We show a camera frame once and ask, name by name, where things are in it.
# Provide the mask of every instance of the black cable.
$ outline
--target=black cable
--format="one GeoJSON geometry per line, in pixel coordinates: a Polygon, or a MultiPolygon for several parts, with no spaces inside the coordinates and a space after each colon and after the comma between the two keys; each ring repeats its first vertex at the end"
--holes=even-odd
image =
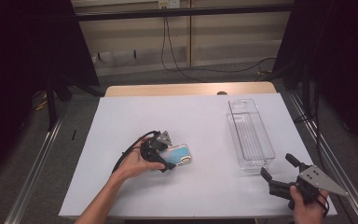
{"type": "Polygon", "coordinates": [[[148,132],[144,135],[142,135],[141,137],[138,138],[138,140],[136,140],[129,148],[127,148],[127,150],[125,152],[123,152],[123,154],[121,155],[121,157],[118,159],[118,161],[116,162],[115,168],[113,168],[112,173],[117,170],[117,168],[120,166],[120,164],[124,161],[124,159],[132,152],[132,150],[134,149],[134,146],[136,144],[138,144],[142,139],[146,138],[148,135],[150,135],[151,133],[156,134],[158,133],[157,131],[151,131],[148,132]]]}
{"type": "Polygon", "coordinates": [[[298,64],[297,59],[293,59],[289,63],[282,66],[281,68],[274,70],[270,75],[263,77],[261,81],[271,81],[272,79],[282,77],[286,71],[294,68],[297,64],[298,64]]]}
{"type": "Polygon", "coordinates": [[[327,216],[328,211],[330,210],[330,203],[327,201],[327,198],[324,197],[324,195],[322,195],[321,193],[319,193],[320,196],[322,196],[322,198],[324,198],[324,201],[326,203],[327,206],[325,206],[323,203],[321,203],[321,201],[319,201],[318,199],[316,199],[316,203],[318,203],[322,209],[324,210],[324,217],[327,216]]]}
{"type": "Polygon", "coordinates": [[[264,61],[265,60],[262,60],[257,64],[257,66],[258,66],[258,72],[257,72],[258,76],[255,78],[255,82],[257,82],[261,78],[263,78],[263,76],[262,76],[263,74],[269,74],[269,75],[272,74],[272,71],[263,71],[263,70],[261,70],[261,63],[264,62],[264,61]]]}
{"type": "Polygon", "coordinates": [[[166,17],[164,17],[164,38],[163,38],[162,50],[161,50],[160,58],[161,58],[162,66],[164,67],[165,70],[171,71],[171,72],[181,72],[184,77],[191,78],[191,79],[195,79],[195,80],[200,81],[200,82],[206,82],[206,81],[200,80],[200,79],[197,79],[197,78],[194,78],[194,77],[189,77],[189,76],[185,75],[185,74],[183,73],[183,71],[185,71],[185,70],[195,70],[195,71],[210,71],[210,72],[221,72],[221,73],[239,73],[239,72],[246,72],[246,71],[248,71],[248,70],[251,70],[252,68],[254,68],[254,67],[256,67],[256,66],[259,66],[259,67],[260,67],[260,64],[263,63],[264,61],[267,61],[267,60],[276,60],[275,57],[268,57],[268,58],[265,58],[265,59],[259,61],[259,62],[256,63],[256,64],[250,66],[250,67],[247,67],[247,68],[244,68],[244,69],[240,69],[240,70],[231,70],[231,71],[227,71],[227,70],[217,70],[217,69],[209,69],[209,68],[193,68],[193,67],[190,67],[190,68],[179,68],[179,66],[178,66],[178,64],[177,64],[177,62],[176,62],[176,59],[175,59],[175,55],[173,54],[171,34],[170,34],[170,26],[169,26],[169,24],[168,24],[168,18],[166,18],[166,17]],[[164,63],[164,60],[163,60],[163,54],[164,54],[164,49],[165,49],[166,33],[168,33],[168,39],[169,39],[170,47],[171,47],[171,54],[172,54],[172,56],[173,56],[173,61],[174,61],[174,63],[175,63],[176,69],[167,68],[167,67],[165,66],[165,63],[164,63]]]}
{"type": "MultiPolygon", "coordinates": [[[[304,72],[307,72],[307,65],[304,64],[304,72]]],[[[303,115],[299,116],[296,119],[293,119],[294,123],[298,123],[298,122],[308,122],[310,120],[312,120],[313,118],[315,118],[317,116],[318,113],[318,109],[319,109],[319,88],[317,83],[315,84],[315,89],[313,92],[313,100],[312,103],[310,104],[310,112],[309,114],[304,113],[303,115]]]]}
{"type": "Polygon", "coordinates": [[[182,76],[184,76],[184,77],[187,77],[187,78],[189,78],[189,79],[196,80],[196,81],[198,81],[198,82],[206,83],[206,81],[204,81],[204,80],[201,80],[201,79],[198,79],[198,78],[195,78],[195,77],[189,77],[189,76],[187,76],[185,73],[183,73],[182,69],[179,68],[179,66],[178,66],[178,64],[177,64],[177,62],[176,62],[175,55],[173,54],[172,41],[171,41],[171,35],[170,35],[170,26],[169,26],[169,24],[168,24],[168,18],[164,17],[163,19],[164,19],[164,40],[163,40],[163,43],[162,43],[162,50],[161,50],[161,63],[162,63],[162,66],[163,66],[166,70],[168,70],[168,71],[180,72],[180,73],[182,74],[182,76]],[[164,64],[164,61],[163,61],[163,57],[162,57],[162,56],[163,56],[164,48],[165,48],[165,33],[166,33],[166,30],[167,30],[167,33],[168,33],[168,39],[169,39],[170,46],[171,46],[171,53],[172,53],[172,56],[173,56],[173,61],[174,61],[174,63],[175,63],[175,66],[176,66],[177,70],[176,70],[176,69],[172,70],[172,69],[167,68],[167,67],[165,66],[165,64],[164,64]]]}
{"type": "MultiPolygon", "coordinates": [[[[318,157],[319,157],[319,161],[322,165],[322,170],[326,173],[326,168],[324,165],[324,160],[322,158],[322,151],[321,151],[321,129],[320,129],[320,122],[319,122],[319,101],[320,101],[320,90],[319,90],[319,86],[317,83],[315,83],[315,87],[314,87],[314,96],[313,96],[313,103],[312,103],[312,107],[314,109],[314,115],[312,115],[313,117],[315,117],[315,126],[316,126],[316,150],[318,153],[318,157]]],[[[327,203],[327,209],[329,209],[330,205],[328,204],[327,199],[322,195],[322,197],[324,198],[324,200],[327,203]]],[[[349,215],[348,210],[346,209],[346,207],[344,206],[344,203],[341,200],[340,196],[337,196],[337,199],[339,201],[339,203],[341,204],[342,209],[344,210],[345,215],[347,216],[347,218],[350,220],[350,223],[354,223],[352,218],[349,215]]]]}

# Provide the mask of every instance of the white tabletop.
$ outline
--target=white tabletop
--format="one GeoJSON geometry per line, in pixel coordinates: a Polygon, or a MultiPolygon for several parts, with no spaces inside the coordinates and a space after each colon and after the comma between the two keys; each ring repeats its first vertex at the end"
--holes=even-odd
{"type": "MultiPolygon", "coordinates": [[[[221,218],[291,216],[288,201],[269,195],[259,173],[241,171],[227,122],[227,102],[255,99],[276,159],[268,171],[282,182],[298,175],[291,153],[312,164],[278,93],[219,96],[102,98],[60,216],[78,217],[105,184],[121,152],[149,131],[168,131],[186,143],[191,164],[128,180],[109,212],[117,218],[221,218]]],[[[329,215],[337,213],[330,202],[329,215]]]]}

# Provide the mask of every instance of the metal rail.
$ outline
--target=metal rail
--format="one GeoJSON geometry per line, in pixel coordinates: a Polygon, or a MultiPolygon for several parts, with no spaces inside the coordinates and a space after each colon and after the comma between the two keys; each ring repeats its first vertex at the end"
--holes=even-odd
{"type": "Polygon", "coordinates": [[[181,16],[201,16],[201,15],[220,15],[220,14],[242,14],[242,13],[261,13],[261,12],[284,12],[291,11],[294,4],[262,5],[248,7],[187,7],[138,10],[124,12],[102,12],[102,13],[76,13],[78,21],[106,21],[123,19],[141,19],[158,17],[181,17],[181,16]]]}
{"type": "Polygon", "coordinates": [[[27,179],[22,186],[21,192],[14,202],[13,206],[11,207],[7,219],[5,220],[5,224],[18,224],[20,223],[22,216],[25,212],[28,202],[31,199],[32,193],[34,192],[34,187],[36,184],[37,179],[42,172],[43,166],[48,158],[48,154],[50,152],[51,146],[54,143],[54,140],[58,134],[58,131],[62,124],[62,117],[66,113],[68,105],[70,103],[64,103],[62,106],[62,112],[53,126],[52,130],[48,132],[45,142],[43,143],[42,147],[40,148],[39,154],[37,155],[36,160],[34,161],[34,165],[27,176],[27,179]]]}
{"type": "MultiPolygon", "coordinates": [[[[290,95],[294,105],[296,106],[297,112],[300,115],[303,115],[305,111],[302,109],[302,102],[300,100],[300,97],[296,93],[290,93],[290,95]]],[[[317,126],[315,122],[304,121],[304,124],[316,143],[317,126]]],[[[351,182],[345,171],[342,169],[331,147],[327,144],[326,140],[324,139],[321,133],[320,133],[320,144],[321,144],[320,148],[322,150],[324,160],[327,162],[338,184],[349,193],[348,200],[351,203],[353,211],[358,216],[358,189],[353,185],[353,183],[351,182]]]]}

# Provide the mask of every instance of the clear plastic container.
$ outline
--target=clear plastic container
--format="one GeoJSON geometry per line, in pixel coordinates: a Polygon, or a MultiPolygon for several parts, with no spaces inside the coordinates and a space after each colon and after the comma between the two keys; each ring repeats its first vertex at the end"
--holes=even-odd
{"type": "Polygon", "coordinates": [[[255,101],[229,101],[227,119],[241,170],[268,168],[275,153],[255,101]]]}

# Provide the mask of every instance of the human hand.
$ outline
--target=human hand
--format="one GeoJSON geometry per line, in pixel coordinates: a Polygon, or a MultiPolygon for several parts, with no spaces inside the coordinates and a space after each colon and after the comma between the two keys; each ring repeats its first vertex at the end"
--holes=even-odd
{"type": "MultiPolygon", "coordinates": [[[[321,195],[318,196],[319,202],[325,204],[328,197],[328,191],[321,189],[321,195]]],[[[302,194],[296,186],[290,187],[290,194],[295,201],[294,219],[296,224],[322,224],[324,218],[324,209],[317,203],[304,204],[302,194]]]]}
{"type": "Polygon", "coordinates": [[[161,170],[164,169],[164,164],[160,162],[149,162],[145,161],[141,156],[141,144],[146,141],[148,138],[144,138],[139,141],[130,152],[130,154],[124,159],[120,164],[115,173],[120,174],[124,179],[131,177],[136,177],[140,175],[145,170],[161,170]]]}

